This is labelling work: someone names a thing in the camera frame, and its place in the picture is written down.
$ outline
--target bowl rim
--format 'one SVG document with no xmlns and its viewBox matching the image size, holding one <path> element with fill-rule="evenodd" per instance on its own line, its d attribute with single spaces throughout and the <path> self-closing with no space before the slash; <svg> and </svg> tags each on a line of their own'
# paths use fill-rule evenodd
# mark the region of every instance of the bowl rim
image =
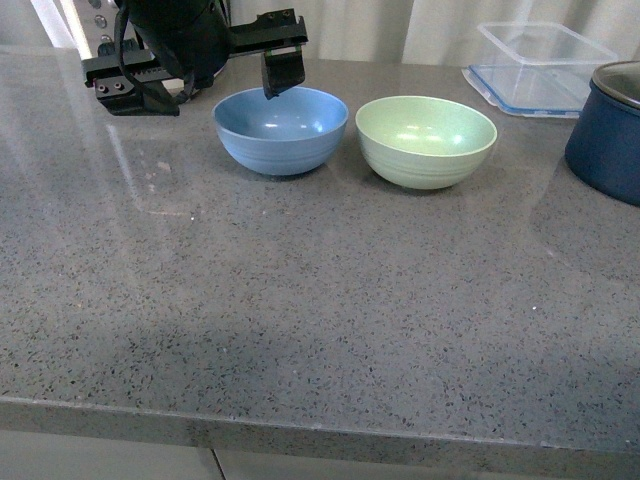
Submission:
<svg viewBox="0 0 640 480">
<path fill-rule="evenodd" d="M 250 135 L 243 135 L 241 133 L 234 132 L 233 130 L 229 130 L 228 128 L 222 126 L 220 124 L 220 122 L 218 122 L 218 119 L 216 118 L 216 111 L 218 110 L 218 107 L 220 107 L 227 100 L 230 100 L 231 98 L 236 97 L 238 95 L 246 94 L 246 93 L 249 93 L 249 92 L 255 92 L 256 90 L 260 90 L 261 92 L 263 92 L 263 88 L 262 87 L 255 87 L 255 88 L 248 88 L 246 90 L 241 90 L 239 92 L 233 93 L 233 94 L 223 98 L 222 100 L 220 100 L 216 104 L 216 106 L 213 107 L 213 109 L 211 110 L 211 116 L 213 118 L 213 122 L 215 123 L 216 128 L 219 128 L 219 129 L 223 130 L 224 132 L 226 132 L 229 135 L 232 135 L 234 137 L 243 138 L 243 139 L 247 139 L 247 140 L 260 141 L 260 142 L 275 142 L 275 143 L 290 143 L 290 142 L 303 142 L 303 141 L 306 141 L 306 140 L 314 140 L 314 139 L 317 139 L 317 138 L 321 138 L 321 137 L 323 137 L 325 135 L 329 135 L 330 133 L 333 133 L 336 130 L 341 129 L 346 125 L 347 121 L 349 120 L 349 107 L 347 107 L 347 104 L 344 103 L 341 99 L 339 99 L 338 97 L 336 97 L 335 95 L 333 95 L 333 94 L 331 94 L 329 92 L 325 92 L 323 90 L 318 90 L 317 88 L 295 86 L 295 87 L 292 87 L 289 90 L 294 90 L 294 89 L 295 90 L 307 90 L 307 91 L 314 92 L 314 93 L 320 93 L 320 94 L 322 94 L 324 96 L 327 96 L 327 97 L 330 97 L 330 98 L 336 100 L 338 102 L 338 104 L 344 108 L 344 117 L 340 120 L 340 122 L 338 122 L 338 124 L 334 128 L 332 128 L 331 130 L 327 130 L 326 132 L 322 132 L 319 135 L 314 135 L 312 137 L 306 137 L 306 138 L 292 138 L 292 139 L 286 139 L 286 140 L 276 139 L 276 138 L 252 137 Z"/>
<path fill-rule="evenodd" d="M 475 150 L 469 150 L 463 153 L 453 153 L 453 154 L 442 154 L 442 155 L 436 155 L 436 154 L 432 154 L 432 153 L 420 153 L 420 152 L 416 152 L 414 150 L 408 150 L 406 148 L 397 148 L 394 147 L 392 145 L 389 145 L 388 143 L 385 142 L 381 142 L 379 140 L 376 140 L 375 138 L 371 137 L 370 135 L 367 135 L 361 128 L 360 128 L 360 123 L 359 123 L 359 118 L 361 115 L 361 112 L 375 104 L 375 103 L 380 103 L 380 102 L 386 102 L 386 101 L 390 101 L 390 100 L 397 100 L 397 99 L 406 99 L 406 98 L 410 98 L 410 99 L 421 99 L 421 100 L 429 100 L 429 101 L 436 101 L 438 103 L 449 103 L 449 104 L 453 104 L 459 107 L 464 108 L 465 110 L 469 110 L 471 112 L 473 112 L 474 114 L 478 115 L 480 118 L 482 118 L 483 120 L 485 120 L 486 122 L 489 123 L 489 125 L 491 126 L 492 130 L 493 130 L 493 136 L 491 138 L 491 141 L 489 141 L 486 145 L 477 148 Z M 370 102 L 365 103 L 364 105 L 362 105 L 358 111 L 356 112 L 356 117 L 355 117 L 355 123 L 356 123 L 356 130 L 358 131 L 358 133 L 360 135 L 364 135 L 365 137 L 367 137 L 369 140 L 371 140 L 374 143 L 377 143 L 378 145 L 382 145 L 383 147 L 386 148 L 390 148 L 392 150 L 395 150 L 397 152 L 403 152 L 403 153 L 409 153 L 412 155 L 420 155 L 421 157 L 426 157 L 426 158 L 457 158 L 457 157 L 466 157 L 468 155 L 473 155 L 479 152 L 482 152 L 484 150 L 487 150 L 488 148 L 490 148 L 494 143 L 496 143 L 496 140 L 498 139 L 498 129 L 496 128 L 496 125 L 493 123 L 493 121 L 487 117 L 484 113 L 479 112 L 478 110 L 476 110 L 475 108 L 471 108 L 468 105 L 465 105 L 463 103 L 458 103 L 458 102 L 454 102 L 452 100 L 447 100 L 446 98 L 439 98 L 439 97 L 427 97 L 427 96 L 423 96 L 423 95 L 393 95 L 390 97 L 382 97 L 382 98 L 377 98 L 375 100 L 372 100 Z"/>
</svg>

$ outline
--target green bowl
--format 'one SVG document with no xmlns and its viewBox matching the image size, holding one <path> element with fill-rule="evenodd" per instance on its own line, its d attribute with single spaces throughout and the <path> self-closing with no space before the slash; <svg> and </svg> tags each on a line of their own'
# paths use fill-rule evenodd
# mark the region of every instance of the green bowl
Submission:
<svg viewBox="0 0 640 480">
<path fill-rule="evenodd" d="M 356 114 L 360 147 L 381 177 L 403 187 L 436 189 L 471 175 L 498 137 L 491 120 L 460 103 L 386 97 Z"/>
</svg>

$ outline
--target pot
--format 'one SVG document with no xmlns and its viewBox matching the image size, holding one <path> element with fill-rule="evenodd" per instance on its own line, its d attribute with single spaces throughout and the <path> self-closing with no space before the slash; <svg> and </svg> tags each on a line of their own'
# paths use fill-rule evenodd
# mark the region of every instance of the pot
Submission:
<svg viewBox="0 0 640 480">
<path fill-rule="evenodd" d="M 640 62 L 596 69 L 565 158 L 578 178 L 640 206 Z"/>
</svg>

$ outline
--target speckled countertop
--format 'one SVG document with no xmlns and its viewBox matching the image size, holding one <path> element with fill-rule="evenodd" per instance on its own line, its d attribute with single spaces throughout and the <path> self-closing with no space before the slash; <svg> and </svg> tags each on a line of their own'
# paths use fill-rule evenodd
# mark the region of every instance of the speckled countertop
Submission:
<svg viewBox="0 0 640 480">
<path fill-rule="evenodd" d="M 640 209 L 565 166 L 573 121 L 506 116 L 459 69 L 306 62 L 351 115 L 289 180 L 210 110 L 116 118 L 73 52 L 0 48 L 0 428 L 575 478 L 640 470 Z M 368 168 L 353 117 L 418 94 L 496 148 L 436 193 Z"/>
</svg>

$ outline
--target white curtain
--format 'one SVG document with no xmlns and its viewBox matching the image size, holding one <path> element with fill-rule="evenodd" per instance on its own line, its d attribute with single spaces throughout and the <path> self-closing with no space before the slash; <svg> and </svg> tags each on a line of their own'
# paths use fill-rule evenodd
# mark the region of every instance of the white curtain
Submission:
<svg viewBox="0 0 640 480">
<path fill-rule="evenodd" d="M 466 66 L 489 21 L 548 21 L 640 60 L 640 0 L 230 0 L 233 24 L 293 7 L 308 58 Z"/>
</svg>

